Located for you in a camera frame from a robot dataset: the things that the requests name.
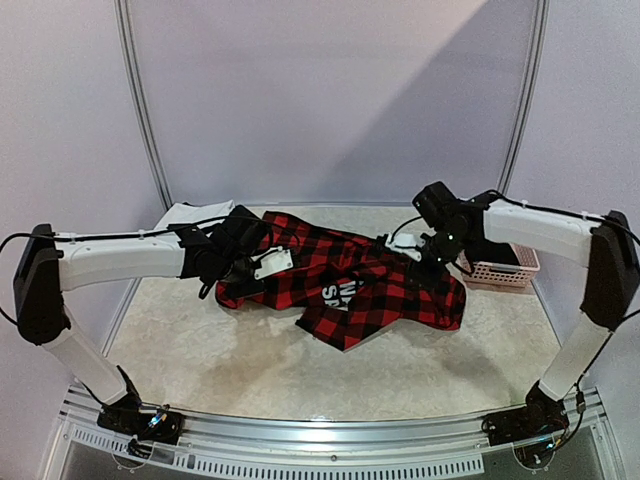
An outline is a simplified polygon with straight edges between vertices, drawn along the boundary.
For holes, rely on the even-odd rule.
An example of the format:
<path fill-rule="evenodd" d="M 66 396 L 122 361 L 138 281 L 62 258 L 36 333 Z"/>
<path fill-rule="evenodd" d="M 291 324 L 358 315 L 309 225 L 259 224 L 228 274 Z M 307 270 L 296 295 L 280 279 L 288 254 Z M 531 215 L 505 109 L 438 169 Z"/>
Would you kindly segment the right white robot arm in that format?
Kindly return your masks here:
<path fill-rule="evenodd" d="M 569 212 L 512 200 L 495 190 L 464 199 L 441 181 L 424 187 L 412 205 L 434 232 L 419 248 L 430 280 L 482 241 L 528 247 L 585 270 L 577 323 L 534 387 L 550 400 L 565 397 L 632 317 L 629 308 L 639 289 L 639 238 L 623 213 Z"/>

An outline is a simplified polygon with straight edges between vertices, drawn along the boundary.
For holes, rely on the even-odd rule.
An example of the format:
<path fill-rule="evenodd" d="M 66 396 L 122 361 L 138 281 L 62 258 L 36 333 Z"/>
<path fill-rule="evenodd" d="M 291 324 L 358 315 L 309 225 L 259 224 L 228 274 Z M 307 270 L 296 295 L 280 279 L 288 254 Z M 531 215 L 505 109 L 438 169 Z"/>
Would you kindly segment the white green raglan t-shirt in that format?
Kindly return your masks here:
<path fill-rule="evenodd" d="M 234 208 L 233 200 L 204 206 L 175 203 L 161 217 L 154 231 L 166 230 L 173 224 L 195 224 L 198 227 L 213 225 L 223 221 Z"/>

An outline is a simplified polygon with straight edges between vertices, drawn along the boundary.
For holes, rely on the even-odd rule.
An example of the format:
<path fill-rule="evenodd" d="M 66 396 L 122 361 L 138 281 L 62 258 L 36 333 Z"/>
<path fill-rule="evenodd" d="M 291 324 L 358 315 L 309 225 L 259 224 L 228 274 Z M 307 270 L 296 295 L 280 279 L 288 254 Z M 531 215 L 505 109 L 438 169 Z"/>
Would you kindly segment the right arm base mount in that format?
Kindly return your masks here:
<path fill-rule="evenodd" d="M 481 430 L 491 446 L 550 435 L 568 427 L 564 401 L 546 395 L 539 382 L 531 387 L 523 406 L 487 414 L 481 423 Z"/>

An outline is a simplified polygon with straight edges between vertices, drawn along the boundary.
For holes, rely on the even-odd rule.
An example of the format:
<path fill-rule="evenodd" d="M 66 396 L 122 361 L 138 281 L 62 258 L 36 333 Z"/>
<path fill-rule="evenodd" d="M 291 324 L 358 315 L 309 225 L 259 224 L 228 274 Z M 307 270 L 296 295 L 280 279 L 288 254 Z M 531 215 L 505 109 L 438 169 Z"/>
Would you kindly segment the red black plaid garment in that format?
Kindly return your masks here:
<path fill-rule="evenodd" d="M 252 297 L 226 298 L 218 283 L 220 306 L 238 309 L 251 301 L 274 310 L 300 307 L 297 326 L 340 351 L 399 319 L 444 331 L 460 328 L 466 306 L 460 281 L 445 295 L 415 289 L 406 278 L 412 259 L 376 239 L 316 226 L 285 212 L 267 211 L 263 218 L 279 228 L 260 247 L 291 250 L 294 266 L 265 278 L 264 292 Z"/>

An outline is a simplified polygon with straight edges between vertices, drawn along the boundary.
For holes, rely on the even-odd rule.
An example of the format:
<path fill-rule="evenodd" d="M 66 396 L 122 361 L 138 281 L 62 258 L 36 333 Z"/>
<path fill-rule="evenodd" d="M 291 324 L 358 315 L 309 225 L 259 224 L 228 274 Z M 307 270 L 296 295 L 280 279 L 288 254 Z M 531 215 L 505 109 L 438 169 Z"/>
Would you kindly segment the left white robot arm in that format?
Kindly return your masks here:
<path fill-rule="evenodd" d="M 48 223 L 23 234 L 13 279 L 13 324 L 27 342 L 63 363 L 128 434 L 148 426 L 148 412 L 126 373 L 110 363 L 77 324 L 64 295 L 82 287 L 136 278 L 197 278 L 205 297 L 222 280 L 262 278 L 259 255 L 272 225 L 233 201 L 175 203 L 150 230 L 56 232 Z"/>

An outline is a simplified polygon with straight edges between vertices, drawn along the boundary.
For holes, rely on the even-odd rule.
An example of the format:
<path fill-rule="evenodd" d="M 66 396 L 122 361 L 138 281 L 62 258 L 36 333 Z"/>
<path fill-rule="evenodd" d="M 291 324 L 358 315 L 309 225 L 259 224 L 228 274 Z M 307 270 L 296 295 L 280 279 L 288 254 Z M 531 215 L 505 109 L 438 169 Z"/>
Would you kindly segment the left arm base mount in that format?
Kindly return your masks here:
<path fill-rule="evenodd" d="M 135 436 L 138 441 L 176 445 L 182 434 L 185 416 L 165 407 L 146 413 L 135 404 L 103 406 L 97 425 L 116 433 Z"/>

